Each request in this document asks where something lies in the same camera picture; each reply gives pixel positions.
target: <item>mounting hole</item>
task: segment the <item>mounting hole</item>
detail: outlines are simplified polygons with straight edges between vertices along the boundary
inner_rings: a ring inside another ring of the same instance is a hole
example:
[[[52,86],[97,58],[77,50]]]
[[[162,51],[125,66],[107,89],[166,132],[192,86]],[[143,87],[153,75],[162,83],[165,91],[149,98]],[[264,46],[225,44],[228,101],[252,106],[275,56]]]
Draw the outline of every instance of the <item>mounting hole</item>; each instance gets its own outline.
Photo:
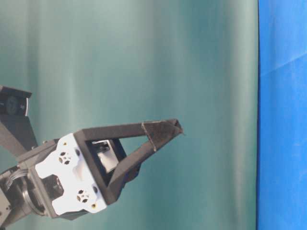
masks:
[[[93,186],[93,190],[95,193],[98,193],[98,189],[95,186]]]

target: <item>white mounting plate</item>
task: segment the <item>white mounting plate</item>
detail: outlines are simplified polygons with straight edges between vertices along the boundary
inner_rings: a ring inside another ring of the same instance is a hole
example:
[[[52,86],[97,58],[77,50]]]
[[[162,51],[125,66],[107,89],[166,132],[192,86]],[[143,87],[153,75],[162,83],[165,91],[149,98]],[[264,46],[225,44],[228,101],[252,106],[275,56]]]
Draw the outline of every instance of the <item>white mounting plate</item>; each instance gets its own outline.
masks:
[[[64,194],[52,201],[57,215],[83,209],[96,213],[107,207],[72,133],[35,169],[41,179],[56,175],[63,186]]]

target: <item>blue fabric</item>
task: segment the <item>blue fabric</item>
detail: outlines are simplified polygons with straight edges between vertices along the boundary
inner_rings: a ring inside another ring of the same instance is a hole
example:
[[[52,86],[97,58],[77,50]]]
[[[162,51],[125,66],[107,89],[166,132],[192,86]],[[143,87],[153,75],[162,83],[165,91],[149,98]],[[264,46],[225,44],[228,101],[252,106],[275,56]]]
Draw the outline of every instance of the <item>blue fabric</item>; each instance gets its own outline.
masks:
[[[307,1],[259,0],[258,229],[307,229]]]

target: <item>wire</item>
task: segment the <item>wire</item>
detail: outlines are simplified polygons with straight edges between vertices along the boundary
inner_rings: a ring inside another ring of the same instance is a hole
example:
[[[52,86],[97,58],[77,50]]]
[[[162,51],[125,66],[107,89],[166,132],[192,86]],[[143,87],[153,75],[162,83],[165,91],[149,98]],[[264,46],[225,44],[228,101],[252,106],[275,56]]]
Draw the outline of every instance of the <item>wire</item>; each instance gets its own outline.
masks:
[[[5,183],[5,190],[8,191],[13,184],[14,180],[27,176],[29,170],[27,169],[18,169],[17,171],[13,172],[7,179]]]

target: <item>teal curtain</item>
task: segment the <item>teal curtain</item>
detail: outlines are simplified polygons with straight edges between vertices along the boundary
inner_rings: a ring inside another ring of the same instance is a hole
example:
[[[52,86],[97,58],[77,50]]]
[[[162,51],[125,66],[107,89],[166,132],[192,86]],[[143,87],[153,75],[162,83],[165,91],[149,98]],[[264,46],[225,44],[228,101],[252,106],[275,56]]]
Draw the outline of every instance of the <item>teal curtain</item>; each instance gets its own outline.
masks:
[[[255,229],[256,0],[3,0],[0,84],[33,93],[40,143],[173,117],[185,131],[106,210],[9,229]]]

